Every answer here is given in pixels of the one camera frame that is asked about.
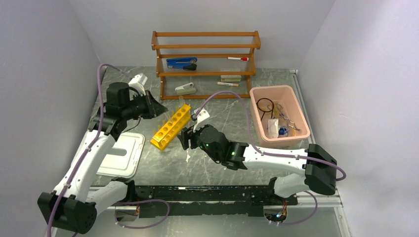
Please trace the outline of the metal crucible tongs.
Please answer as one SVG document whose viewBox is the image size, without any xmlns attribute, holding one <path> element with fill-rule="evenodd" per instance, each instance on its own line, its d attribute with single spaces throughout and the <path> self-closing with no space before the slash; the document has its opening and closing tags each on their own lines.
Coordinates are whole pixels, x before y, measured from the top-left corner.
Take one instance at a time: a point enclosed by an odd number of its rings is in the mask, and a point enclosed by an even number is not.
<svg viewBox="0 0 419 237">
<path fill-rule="evenodd" d="M 299 129 L 297 127 L 297 125 L 285 115 L 285 113 L 284 113 L 284 107 L 281 106 L 278 103 L 276 103 L 275 105 L 276 105 L 276 108 L 278 110 L 279 116 L 282 117 L 282 119 L 284 119 L 287 122 L 287 125 L 289 127 L 293 128 L 295 131 L 301 131 L 301 129 Z"/>
</svg>

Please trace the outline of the white plastic lid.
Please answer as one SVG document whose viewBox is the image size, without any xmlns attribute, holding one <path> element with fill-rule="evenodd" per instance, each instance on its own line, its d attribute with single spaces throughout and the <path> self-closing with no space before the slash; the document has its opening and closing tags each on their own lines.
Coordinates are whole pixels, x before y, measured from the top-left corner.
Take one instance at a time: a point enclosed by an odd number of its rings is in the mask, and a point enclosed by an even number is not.
<svg viewBox="0 0 419 237">
<path fill-rule="evenodd" d="M 97 175 L 132 178 L 134 177 L 144 148 L 145 137 L 139 133 L 125 132 L 107 150 Z"/>
</svg>

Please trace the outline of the clear plastic bag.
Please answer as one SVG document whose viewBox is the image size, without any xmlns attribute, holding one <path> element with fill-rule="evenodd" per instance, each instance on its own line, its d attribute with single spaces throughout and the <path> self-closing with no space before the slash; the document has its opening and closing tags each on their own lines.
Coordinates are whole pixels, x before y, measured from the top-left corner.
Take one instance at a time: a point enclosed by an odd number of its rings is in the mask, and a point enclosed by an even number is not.
<svg viewBox="0 0 419 237">
<path fill-rule="evenodd" d="M 279 120 L 272 118 L 268 120 L 267 124 L 267 137 L 269 139 L 276 139 L 279 136 Z"/>
</svg>

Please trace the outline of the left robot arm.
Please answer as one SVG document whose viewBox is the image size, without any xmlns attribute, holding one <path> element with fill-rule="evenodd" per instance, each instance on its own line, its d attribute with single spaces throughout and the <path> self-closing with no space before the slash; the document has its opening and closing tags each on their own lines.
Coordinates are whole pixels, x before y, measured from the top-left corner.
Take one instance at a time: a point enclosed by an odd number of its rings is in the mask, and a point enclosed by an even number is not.
<svg viewBox="0 0 419 237">
<path fill-rule="evenodd" d="M 98 90 L 99 109 L 90 121 L 75 159 L 62 180 L 50 193 L 43 192 L 38 207 L 47 223 L 46 235 L 52 228 L 86 234 L 97 216 L 116 203 L 131 205 L 139 200 L 135 183 L 123 177 L 113 178 L 98 194 L 90 194 L 90 186 L 109 150 L 118 141 L 131 119 L 154 119 L 168 111 L 146 90 L 126 82 L 115 82 L 106 90 Z"/>
</svg>

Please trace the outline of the blue hexagonal base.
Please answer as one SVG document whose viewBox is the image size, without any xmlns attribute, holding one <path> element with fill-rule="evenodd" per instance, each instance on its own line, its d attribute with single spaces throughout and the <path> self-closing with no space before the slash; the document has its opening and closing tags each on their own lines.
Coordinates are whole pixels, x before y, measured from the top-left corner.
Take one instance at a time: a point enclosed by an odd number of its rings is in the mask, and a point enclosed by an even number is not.
<svg viewBox="0 0 419 237">
<path fill-rule="evenodd" d="M 286 127 L 280 127 L 278 130 L 278 137 L 288 137 L 290 135 L 290 129 Z"/>
</svg>

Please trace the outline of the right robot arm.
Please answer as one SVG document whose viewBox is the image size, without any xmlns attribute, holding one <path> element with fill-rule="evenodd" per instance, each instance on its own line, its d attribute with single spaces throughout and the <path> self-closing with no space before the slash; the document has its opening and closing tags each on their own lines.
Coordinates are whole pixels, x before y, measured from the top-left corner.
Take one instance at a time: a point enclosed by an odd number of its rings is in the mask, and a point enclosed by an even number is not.
<svg viewBox="0 0 419 237">
<path fill-rule="evenodd" d="M 227 169 L 274 168 L 288 172 L 285 177 L 275 178 L 273 187 L 267 190 L 271 204 L 279 204 L 286 197 L 304 191 L 335 194 L 337 161 L 317 144 L 299 150 L 254 147 L 228 140 L 211 125 L 198 130 L 183 128 L 177 137 L 184 150 L 199 148 Z"/>
</svg>

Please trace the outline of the yellow test tube rack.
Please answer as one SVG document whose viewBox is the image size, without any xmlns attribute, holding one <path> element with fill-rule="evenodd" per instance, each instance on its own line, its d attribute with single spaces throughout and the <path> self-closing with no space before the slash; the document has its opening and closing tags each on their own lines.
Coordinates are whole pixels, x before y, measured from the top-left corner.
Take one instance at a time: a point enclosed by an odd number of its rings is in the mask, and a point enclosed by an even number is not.
<svg viewBox="0 0 419 237">
<path fill-rule="evenodd" d="M 181 107 L 177 107 L 176 111 L 172 111 L 171 117 L 154 133 L 150 144 L 163 151 L 190 121 L 190 110 L 189 105 L 183 104 Z"/>
</svg>

